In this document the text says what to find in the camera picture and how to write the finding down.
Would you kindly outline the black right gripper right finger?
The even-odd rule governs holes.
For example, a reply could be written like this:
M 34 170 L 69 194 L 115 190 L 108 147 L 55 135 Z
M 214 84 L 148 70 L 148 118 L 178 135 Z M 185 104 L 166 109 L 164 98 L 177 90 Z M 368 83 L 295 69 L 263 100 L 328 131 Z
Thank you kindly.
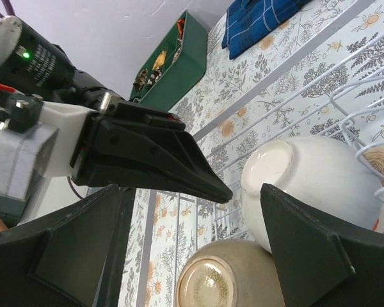
M 286 306 L 384 306 L 384 234 L 271 184 L 260 202 Z

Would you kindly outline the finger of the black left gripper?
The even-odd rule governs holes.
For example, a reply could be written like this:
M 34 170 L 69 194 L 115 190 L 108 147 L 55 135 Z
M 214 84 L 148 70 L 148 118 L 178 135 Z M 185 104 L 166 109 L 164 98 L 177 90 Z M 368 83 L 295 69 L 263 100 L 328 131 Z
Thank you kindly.
M 92 110 L 72 156 L 76 185 L 143 188 L 228 202 L 232 191 L 215 174 L 175 115 L 131 102 Z

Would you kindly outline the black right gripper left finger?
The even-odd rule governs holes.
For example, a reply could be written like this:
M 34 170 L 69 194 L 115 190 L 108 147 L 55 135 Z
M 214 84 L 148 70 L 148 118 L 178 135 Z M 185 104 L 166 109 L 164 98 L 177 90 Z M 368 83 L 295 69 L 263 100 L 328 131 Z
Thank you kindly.
M 134 197 L 109 185 L 0 232 L 0 306 L 117 306 Z

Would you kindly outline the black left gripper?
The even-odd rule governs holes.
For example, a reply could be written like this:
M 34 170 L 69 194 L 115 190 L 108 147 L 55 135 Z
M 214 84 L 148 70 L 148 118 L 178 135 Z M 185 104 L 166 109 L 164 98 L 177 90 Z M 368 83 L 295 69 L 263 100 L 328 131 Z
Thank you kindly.
M 16 16 L 0 20 L 0 84 L 48 102 L 98 109 L 108 88 Z

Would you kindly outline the plain white bowl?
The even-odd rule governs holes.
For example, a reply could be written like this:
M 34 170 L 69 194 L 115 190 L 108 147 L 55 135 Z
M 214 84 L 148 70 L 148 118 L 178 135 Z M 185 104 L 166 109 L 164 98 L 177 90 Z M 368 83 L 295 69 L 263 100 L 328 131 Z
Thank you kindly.
M 318 135 L 268 141 L 249 156 L 241 174 L 242 216 L 268 253 L 260 196 L 264 184 L 368 230 L 375 229 L 383 205 L 374 195 L 382 187 L 380 179 L 347 144 Z
M 176 306 L 285 306 L 275 262 L 259 244 L 224 239 L 206 244 L 185 264 Z

